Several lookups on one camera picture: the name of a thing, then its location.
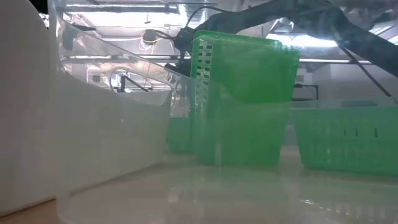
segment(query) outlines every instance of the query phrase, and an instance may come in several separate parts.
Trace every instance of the ceiling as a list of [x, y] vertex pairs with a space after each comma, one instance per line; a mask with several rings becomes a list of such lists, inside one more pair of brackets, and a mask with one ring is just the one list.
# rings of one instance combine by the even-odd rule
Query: ceiling
[[[188, 18], [200, 6], [214, 6], [229, 11], [241, 11], [267, 2], [261, 0], [66, 0], [69, 12], [64, 18], [69, 22], [89, 27], [90, 33], [100, 39], [112, 42], [139, 55], [178, 55], [171, 41], [159, 40], [154, 49], [140, 47], [140, 38], [146, 29], [158, 29], [177, 35]], [[398, 0], [332, 0], [346, 14], [348, 19], [382, 38], [398, 43]], [[211, 15], [212, 9], [198, 11], [190, 22], [196, 27]], [[284, 44], [302, 48], [305, 58], [347, 59], [336, 44], [330, 40], [318, 40], [305, 34], [285, 19], [272, 21], [261, 26], [241, 31], [250, 35], [278, 39]]]

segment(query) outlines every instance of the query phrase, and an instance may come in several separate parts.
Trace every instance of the plastic basket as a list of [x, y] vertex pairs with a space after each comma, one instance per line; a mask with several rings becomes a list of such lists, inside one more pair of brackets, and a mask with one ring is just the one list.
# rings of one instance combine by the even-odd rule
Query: plastic basket
[[196, 34], [192, 144], [201, 163], [278, 163], [289, 106], [275, 104], [292, 97], [299, 54], [276, 40]]
[[398, 107], [393, 98], [331, 108], [324, 108], [322, 102], [312, 106], [315, 108], [295, 111], [303, 165], [398, 174]]
[[[49, 3], [54, 79], [48, 147], [57, 149], [60, 191], [72, 194], [160, 164], [176, 74], [77, 29], [58, 11], [64, 2]], [[120, 72], [135, 82], [125, 85], [128, 92], [115, 90]]]
[[171, 152], [192, 152], [190, 107], [192, 79], [182, 75], [174, 75], [175, 97], [173, 100], [167, 142]]

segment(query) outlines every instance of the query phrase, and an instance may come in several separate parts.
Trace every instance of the black cable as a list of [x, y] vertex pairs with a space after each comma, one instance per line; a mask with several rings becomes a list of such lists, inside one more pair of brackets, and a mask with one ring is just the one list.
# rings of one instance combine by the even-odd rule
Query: black cable
[[189, 17], [188, 22], [187, 22], [187, 24], [185, 25], [185, 27], [188, 27], [188, 25], [189, 25], [189, 23], [191, 22], [192, 18], [194, 17], [194, 15], [195, 15], [196, 13], [198, 13], [198, 11], [199, 11], [200, 9], [212, 9], [212, 10], [216, 10], [216, 11], [219, 11], [219, 12], [231, 12], [231, 11], [227, 11], [227, 10], [224, 10], [224, 9], [219, 9], [219, 8], [213, 7], [213, 6], [202, 6], [202, 7], [199, 7], [197, 10], [195, 10], [195, 11], [192, 13], [192, 15]]
[[[134, 84], [135, 86], [137, 86], [138, 88], [140, 88], [141, 90], [144, 90], [146, 92], [148, 92], [147, 89], [145, 89], [144, 87], [142, 87], [140, 84], [136, 83], [134, 80], [132, 80], [131, 78], [128, 77], [128, 72], [126, 72], [125, 75], [123, 75], [122, 78], [122, 85], [123, 85], [123, 80], [124, 80], [124, 84], [126, 84], [126, 80], [129, 80], [132, 84]], [[121, 89], [122, 91], [124, 91], [124, 89], [126, 88], [126, 86], [122, 86]]]
[[163, 39], [167, 39], [167, 40], [174, 40], [175, 39], [175, 37], [172, 37], [172, 36], [166, 34], [165, 32], [162, 32], [160, 30], [155, 30], [154, 32], [155, 32], [155, 34], [157, 34], [159, 37], [161, 37]]
[[179, 58], [177, 64], [181, 64], [182, 61], [184, 60], [184, 58], [185, 58], [185, 52], [180, 51], [180, 58]]
[[[116, 93], [116, 92], [114, 91], [113, 86], [112, 86], [112, 76], [113, 76], [113, 73], [111, 73], [111, 75], [109, 76], [109, 87], [111, 87], [112, 92]], [[131, 80], [127, 75], [121, 75], [121, 78], [122, 78], [122, 79], [123, 79], [123, 77], [124, 77], [125, 79], [129, 80], [132, 84], [134, 84], [135, 86], [137, 86], [137, 87], [140, 88], [141, 90], [144, 90], [144, 91], [148, 92], [147, 89], [145, 89], [144, 87], [142, 87], [140, 84], [136, 83], [135, 81]]]
[[314, 93], [314, 92], [310, 89], [309, 86], [306, 86], [305, 88], [306, 88], [308, 91], [310, 91], [310, 92], [312, 93], [312, 95], [317, 95], [316, 93]]
[[370, 78], [370, 80], [388, 97], [391, 97], [392, 95], [376, 80], [372, 77], [372, 75], [363, 67], [363, 65], [345, 48], [343, 47], [338, 40], [335, 40], [337, 43], [337, 46], [346, 54], [348, 55], [351, 60], [360, 67], [360, 69], [365, 73], [365, 75]]

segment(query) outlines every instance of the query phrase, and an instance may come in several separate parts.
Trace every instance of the table surface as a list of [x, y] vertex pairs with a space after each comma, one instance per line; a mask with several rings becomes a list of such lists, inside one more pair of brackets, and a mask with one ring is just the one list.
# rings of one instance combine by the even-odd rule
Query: table surface
[[60, 198], [77, 224], [398, 224], [398, 179], [306, 169], [298, 150], [279, 167], [202, 166], [170, 155], [161, 166]]
[[60, 224], [55, 200], [0, 218], [1, 224]]

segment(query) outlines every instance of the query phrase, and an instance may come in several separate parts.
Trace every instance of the white surface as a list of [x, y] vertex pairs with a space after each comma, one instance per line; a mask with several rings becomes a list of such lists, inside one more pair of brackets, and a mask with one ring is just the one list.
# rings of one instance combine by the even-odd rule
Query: white surface
[[[392, 96], [398, 96], [398, 78], [375, 65], [364, 67]], [[357, 65], [325, 65], [312, 74], [312, 84], [319, 85], [320, 100], [365, 100], [386, 97]]]
[[0, 215], [54, 196], [42, 172], [51, 162], [41, 146], [49, 97], [49, 36], [28, 0], [0, 7]]
[[171, 92], [142, 104], [57, 72], [30, 2], [0, 15], [0, 215], [160, 162]]
[[173, 156], [58, 199], [66, 223], [396, 223], [396, 179], [304, 169], [285, 147], [277, 169], [198, 166]]

